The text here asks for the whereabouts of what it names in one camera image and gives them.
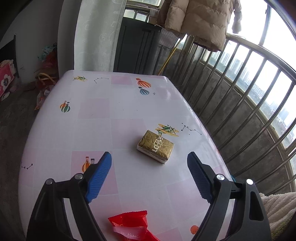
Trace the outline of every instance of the white wall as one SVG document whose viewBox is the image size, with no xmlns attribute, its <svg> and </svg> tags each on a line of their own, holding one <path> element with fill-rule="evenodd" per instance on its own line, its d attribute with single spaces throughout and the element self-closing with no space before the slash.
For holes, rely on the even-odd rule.
<svg viewBox="0 0 296 241">
<path fill-rule="evenodd" d="M 74 38 L 82 0 L 64 0 L 57 37 L 59 76 L 74 69 Z"/>
<path fill-rule="evenodd" d="M 34 81 L 41 66 L 37 56 L 46 45 L 57 42 L 63 0 L 33 0 L 21 11 L 6 31 L 0 48 L 16 33 L 17 67 L 23 83 Z"/>
</svg>

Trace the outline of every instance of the white towel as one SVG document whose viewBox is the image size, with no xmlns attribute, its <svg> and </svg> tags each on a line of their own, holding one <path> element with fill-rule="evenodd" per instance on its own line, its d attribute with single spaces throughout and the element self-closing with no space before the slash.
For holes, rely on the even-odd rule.
<svg viewBox="0 0 296 241">
<path fill-rule="evenodd" d="M 296 211 L 296 192 L 265 196 L 260 193 L 267 213 L 271 233 L 284 230 Z"/>
</svg>

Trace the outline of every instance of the table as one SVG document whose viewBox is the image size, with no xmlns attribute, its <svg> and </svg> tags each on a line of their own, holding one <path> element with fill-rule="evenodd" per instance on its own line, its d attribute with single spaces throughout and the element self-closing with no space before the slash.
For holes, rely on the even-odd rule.
<svg viewBox="0 0 296 241">
<path fill-rule="evenodd" d="M 171 126 L 162 136 L 175 144 L 166 164 L 136 150 L 147 130 Z M 188 153 L 231 180 L 202 123 L 173 84 L 163 76 L 68 71 L 40 109 L 28 136 L 19 175 L 19 208 L 24 232 L 44 182 L 82 172 L 86 157 L 96 163 L 105 151 L 112 167 L 92 213 L 107 240 L 118 240 L 108 217 L 147 210 L 148 229 L 161 241 L 189 241 L 209 204 L 187 167 Z M 233 202 L 219 238 L 226 234 Z M 70 202 L 66 212 L 74 238 L 81 240 Z"/>
</svg>

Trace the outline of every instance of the beige down jacket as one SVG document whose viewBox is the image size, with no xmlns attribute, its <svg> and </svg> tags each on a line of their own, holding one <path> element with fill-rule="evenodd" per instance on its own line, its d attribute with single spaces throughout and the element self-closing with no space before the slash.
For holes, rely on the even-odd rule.
<svg viewBox="0 0 296 241">
<path fill-rule="evenodd" d="M 233 33 L 241 31 L 240 0 L 165 0 L 157 24 L 180 36 L 195 35 L 194 42 L 214 51 L 222 50 L 234 9 Z"/>
</svg>

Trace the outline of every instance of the yellow pole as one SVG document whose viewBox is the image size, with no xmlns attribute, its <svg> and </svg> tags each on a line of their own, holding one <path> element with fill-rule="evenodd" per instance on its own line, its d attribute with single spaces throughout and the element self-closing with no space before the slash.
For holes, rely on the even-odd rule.
<svg viewBox="0 0 296 241">
<path fill-rule="evenodd" d="M 165 66 L 167 65 L 167 63 L 169 62 L 170 58 L 172 57 L 172 55 L 174 54 L 174 52 L 176 51 L 179 43 L 181 42 L 182 39 L 179 39 L 177 45 L 173 48 L 171 54 L 168 56 L 167 60 L 165 61 L 165 63 L 163 64 L 163 66 L 161 67 L 160 71 L 158 72 L 157 75 L 160 75 L 160 73 L 163 71 L 163 69 L 165 68 Z"/>
</svg>

